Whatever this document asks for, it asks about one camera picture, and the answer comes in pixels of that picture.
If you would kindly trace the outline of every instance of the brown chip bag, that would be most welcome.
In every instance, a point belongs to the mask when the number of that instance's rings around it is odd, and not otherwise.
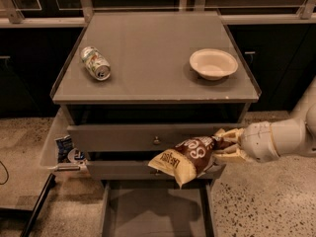
[[[209,167],[214,143],[208,136],[187,139],[154,157],[148,166],[175,177],[181,187]]]

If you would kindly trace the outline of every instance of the bowl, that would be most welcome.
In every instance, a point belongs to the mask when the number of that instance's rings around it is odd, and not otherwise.
[[[202,78],[219,80],[236,72],[237,60],[228,52],[217,49],[201,49],[190,57],[190,65]]]

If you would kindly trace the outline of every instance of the soda can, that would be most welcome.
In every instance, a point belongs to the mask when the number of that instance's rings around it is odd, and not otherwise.
[[[94,78],[104,81],[110,77],[110,65],[95,47],[87,46],[83,48],[80,52],[80,57]]]

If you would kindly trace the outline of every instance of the cable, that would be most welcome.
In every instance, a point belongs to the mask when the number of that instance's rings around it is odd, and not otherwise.
[[[5,184],[8,182],[8,180],[9,180],[9,172],[8,172],[6,166],[4,166],[4,164],[2,163],[2,161],[0,161],[0,164],[3,166],[5,172],[7,173],[6,181],[4,181],[3,183],[0,183],[0,185],[3,186],[3,185],[5,185]]]

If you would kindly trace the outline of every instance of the speckled floor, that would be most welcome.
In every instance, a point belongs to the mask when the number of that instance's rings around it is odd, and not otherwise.
[[[286,119],[248,113],[244,124]],[[0,207],[32,209],[49,171],[40,151],[52,118],[0,119],[0,161],[10,174]],[[0,166],[0,183],[5,172]],[[228,164],[211,190],[219,237],[316,237],[316,158],[288,156],[265,164]],[[89,178],[57,176],[31,236],[99,236],[103,188]],[[0,236],[20,236],[23,222],[0,219]]]

